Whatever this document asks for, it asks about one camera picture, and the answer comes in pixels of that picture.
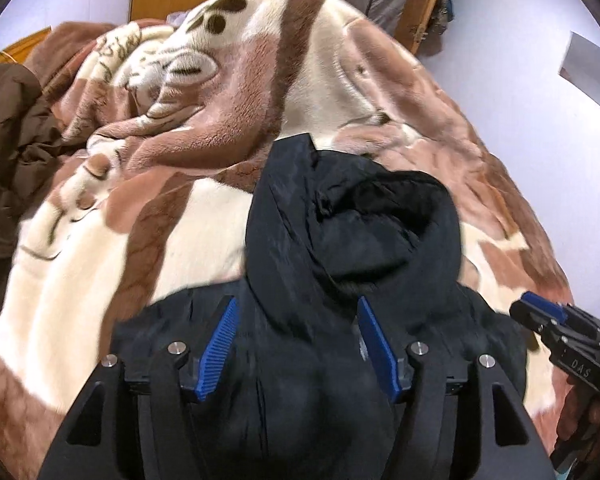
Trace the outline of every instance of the hand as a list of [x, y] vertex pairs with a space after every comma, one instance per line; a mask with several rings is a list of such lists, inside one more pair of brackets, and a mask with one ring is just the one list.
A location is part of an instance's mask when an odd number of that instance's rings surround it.
[[[560, 440], [569, 440], [576, 432], [578, 422], [587, 408], [588, 399], [590, 398], [590, 388], [586, 384], [571, 377], [569, 377], [569, 383], [574, 384], [574, 387], [567, 394], [562, 413], [560, 414], [560, 421], [557, 428]], [[591, 403], [588, 418], [591, 424], [600, 426], [600, 398], [595, 398]], [[595, 458], [599, 451], [600, 432], [589, 457]]]

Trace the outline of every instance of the brown and white blanket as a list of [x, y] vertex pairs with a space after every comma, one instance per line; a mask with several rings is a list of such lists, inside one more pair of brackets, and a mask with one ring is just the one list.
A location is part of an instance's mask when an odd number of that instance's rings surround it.
[[[177, 30], [109, 29], [66, 61], [59, 28], [28, 63], [77, 151], [22, 223], [0, 315], [0, 458], [18, 480], [35, 478], [117, 320], [241, 274], [251, 193], [281, 137], [440, 179], [462, 221], [459, 279], [495, 310], [527, 289], [571, 300], [502, 163], [343, 1], [209, 0]], [[551, 447], [566, 382], [533, 335], [528, 357], [525, 405]]]

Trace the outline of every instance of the black puffer jacket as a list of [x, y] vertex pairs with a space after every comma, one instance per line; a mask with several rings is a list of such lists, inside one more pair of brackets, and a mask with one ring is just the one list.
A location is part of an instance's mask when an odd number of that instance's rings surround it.
[[364, 295], [397, 327], [449, 355], [493, 355], [522, 394], [526, 351], [508, 317], [456, 282], [458, 215], [433, 177], [390, 173], [277, 141], [256, 187], [246, 277], [182, 290], [119, 325], [112, 352], [137, 373], [157, 349], [190, 340], [223, 294], [240, 327], [215, 394], [192, 407], [213, 478], [380, 477], [400, 413], [363, 358]]
[[18, 222], [59, 166], [62, 141], [36, 77], [0, 64], [0, 309]]

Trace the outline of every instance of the metal screw head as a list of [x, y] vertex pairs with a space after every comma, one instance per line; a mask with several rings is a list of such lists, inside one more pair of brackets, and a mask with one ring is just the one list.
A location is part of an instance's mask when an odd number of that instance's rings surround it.
[[186, 349], [187, 345], [185, 345], [182, 341], [174, 341], [167, 347], [167, 350], [172, 355], [184, 354]]
[[429, 345], [416, 341], [415, 343], [411, 343], [411, 351], [416, 355], [425, 355], [429, 353]]
[[485, 368], [493, 368], [496, 365], [496, 359], [491, 357], [489, 354], [482, 354], [478, 361]]
[[115, 354], [109, 354], [109, 355], [105, 355], [102, 358], [102, 366], [104, 366], [105, 368], [113, 368], [115, 365], [118, 364], [118, 356]]

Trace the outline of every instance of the wooden headboard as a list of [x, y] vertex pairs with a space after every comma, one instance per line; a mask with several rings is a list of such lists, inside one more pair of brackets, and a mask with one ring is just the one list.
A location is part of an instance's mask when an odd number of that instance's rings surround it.
[[23, 63], [32, 49], [44, 40], [50, 32], [51, 27], [43, 28], [1, 50], [0, 63]]

